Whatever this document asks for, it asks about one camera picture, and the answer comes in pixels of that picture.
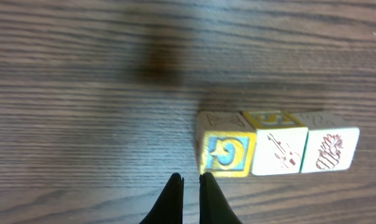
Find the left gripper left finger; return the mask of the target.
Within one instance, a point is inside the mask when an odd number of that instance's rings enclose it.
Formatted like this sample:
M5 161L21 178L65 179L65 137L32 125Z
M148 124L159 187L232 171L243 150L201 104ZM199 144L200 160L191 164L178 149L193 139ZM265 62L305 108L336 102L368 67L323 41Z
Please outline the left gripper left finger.
M140 224L182 224L184 178L173 173Z

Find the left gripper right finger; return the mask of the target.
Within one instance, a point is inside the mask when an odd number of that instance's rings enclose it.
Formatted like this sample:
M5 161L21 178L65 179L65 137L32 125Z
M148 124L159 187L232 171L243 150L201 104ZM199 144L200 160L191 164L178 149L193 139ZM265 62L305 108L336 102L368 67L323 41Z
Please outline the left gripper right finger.
M200 224L242 224L210 172L200 175Z

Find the yellow top wooden block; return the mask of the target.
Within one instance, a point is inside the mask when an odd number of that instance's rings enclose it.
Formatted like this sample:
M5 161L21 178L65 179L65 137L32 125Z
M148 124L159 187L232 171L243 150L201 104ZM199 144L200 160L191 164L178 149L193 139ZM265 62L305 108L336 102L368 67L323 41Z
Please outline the yellow top wooden block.
M239 112L201 111L197 115L195 157L200 174L246 177L250 173L256 132Z

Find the beige drawing wooden block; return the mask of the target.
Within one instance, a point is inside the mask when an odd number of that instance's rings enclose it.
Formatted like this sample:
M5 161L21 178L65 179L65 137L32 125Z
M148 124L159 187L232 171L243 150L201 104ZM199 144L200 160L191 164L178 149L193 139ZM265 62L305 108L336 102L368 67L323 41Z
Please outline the beige drawing wooden block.
M308 127L281 110L242 111L256 132L253 175L296 174L300 171Z

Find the green letter B block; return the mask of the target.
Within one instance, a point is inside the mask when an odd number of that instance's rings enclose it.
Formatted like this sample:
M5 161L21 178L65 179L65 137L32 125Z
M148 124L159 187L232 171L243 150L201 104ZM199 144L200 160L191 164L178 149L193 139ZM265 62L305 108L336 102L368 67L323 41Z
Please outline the green letter B block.
M294 113L308 127L302 173L347 170L352 164L360 129L328 111Z

